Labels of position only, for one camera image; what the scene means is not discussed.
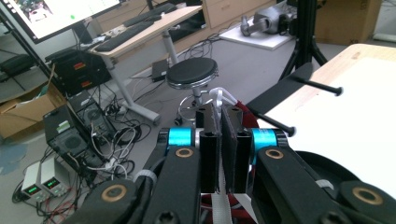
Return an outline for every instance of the green light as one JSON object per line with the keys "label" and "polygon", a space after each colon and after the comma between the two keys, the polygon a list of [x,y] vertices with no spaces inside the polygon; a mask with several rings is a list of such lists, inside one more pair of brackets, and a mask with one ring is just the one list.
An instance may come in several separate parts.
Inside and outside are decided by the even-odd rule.
{"label": "green light", "polygon": [[52,186],[53,184],[55,184],[55,183],[56,183],[56,180],[52,180],[51,182],[48,183],[47,186],[48,186],[48,187],[51,187],[51,186]]}
{"label": "green light", "polygon": [[29,193],[32,193],[33,191],[37,190],[37,187],[34,187],[32,189],[29,189]]}

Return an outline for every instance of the plug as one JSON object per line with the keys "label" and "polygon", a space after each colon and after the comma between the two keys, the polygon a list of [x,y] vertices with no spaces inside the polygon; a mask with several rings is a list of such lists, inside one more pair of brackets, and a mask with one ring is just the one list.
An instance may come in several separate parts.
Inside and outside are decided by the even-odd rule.
{"label": "plug", "polygon": [[107,170],[111,170],[112,168],[114,168],[114,166],[116,165],[116,159],[115,158],[111,158],[110,161],[108,161],[105,165],[105,168]]}

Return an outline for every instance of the black device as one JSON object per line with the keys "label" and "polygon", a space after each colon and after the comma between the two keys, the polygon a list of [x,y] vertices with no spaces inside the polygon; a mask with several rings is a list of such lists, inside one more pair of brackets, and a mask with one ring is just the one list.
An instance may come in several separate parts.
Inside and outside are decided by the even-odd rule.
{"label": "black device", "polygon": [[87,91],[69,97],[68,102],[85,128],[94,134],[99,145],[111,142],[116,134],[116,129]]}
{"label": "black device", "polygon": [[92,146],[91,135],[77,116],[62,105],[44,115],[47,144],[60,155],[79,175],[92,181],[103,158]]}
{"label": "black device", "polygon": [[166,59],[160,60],[152,64],[151,79],[153,82],[161,81],[165,79],[168,73],[169,64]]}
{"label": "black device", "polygon": [[112,37],[107,40],[105,43],[99,45],[95,48],[96,51],[111,51],[119,45],[125,43],[125,41],[131,39],[132,37],[140,34],[142,31],[149,28],[154,21],[141,21],[131,27],[128,27],[126,30],[122,31],[122,33]]}
{"label": "black device", "polygon": [[55,80],[65,95],[75,95],[111,79],[102,58],[76,49],[64,49],[46,57],[55,64]]}

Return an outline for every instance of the desk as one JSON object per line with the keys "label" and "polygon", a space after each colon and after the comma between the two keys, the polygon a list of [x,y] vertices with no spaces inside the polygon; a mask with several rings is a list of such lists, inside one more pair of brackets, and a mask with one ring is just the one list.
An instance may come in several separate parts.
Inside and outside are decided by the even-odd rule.
{"label": "desk", "polygon": [[396,198],[396,49],[352,45],[311,80],[344,93],[304,86],[266,115],[296,127],[294,150],[336,161]]}
{"label": "desk", "polygon": [[178,63],[175,47],[169,35],[168,29],[186,20],[190,16],[196,14],[201,9],[202,7],[183,7],[181,9],[163,15],[163,18],[161,20],[155,21],[154,24],[151,25],[148,29],[144,30],[143,32],[139,33],[138,35],[134,36],[133,38],[129,39],[125,43],[119,45],[117,48],[109,52],[98,52],[95,51],[95,49],[91,50],[91,53],[100,55],[104,60],[110,75],[115,80],[116,84],[120,88],[122,96],[125,99],[124,106],[136,112],[137,114],[151,120],[154,124],[159,123],[160,115],[134,102],[132,96],[129,94],[129,92],[125,88],[125,85],[122,83],[119,74],[116,74],[114,72],[114,68],[115,68],[114,66],[116,64],[116,61],[120,56],[125,55],[131,50],[139,48],[150,39],[162,34],[163,43],[166,47],[167,52],[170,54],[172,63]]}

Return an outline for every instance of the desk leg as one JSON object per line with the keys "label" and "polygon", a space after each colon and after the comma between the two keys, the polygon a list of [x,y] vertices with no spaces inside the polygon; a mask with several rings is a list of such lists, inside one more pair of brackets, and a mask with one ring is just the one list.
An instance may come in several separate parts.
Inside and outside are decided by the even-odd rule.
{"label": "desk leg", "polygon": [[111,77],[116,81],[117,86],[120,88],[121,94],[123,98],[125,99],[125,102],[123,105],[134,111],[135,113],[151,120],[154,125],[158,125],[160,122],[161,116],[151,110],[148,110],[147,108],[135,104],[134,100],[132,99],[132,96],[129,94],[129,92],[126,90],[125,85],[122,83],[122,80],[117,76],[117,74],[114,74],[114,65],[113,62],[107,57],[102,57],[103,61],[106,64],[107,70],[110,73]]}
{"label": "desk leg", "polygon": [[172,64],[178,63],[175,46],[168,30],[163,31],[163,43],[165,44],[166,50],[168,50],[169,56],[172,59]]}

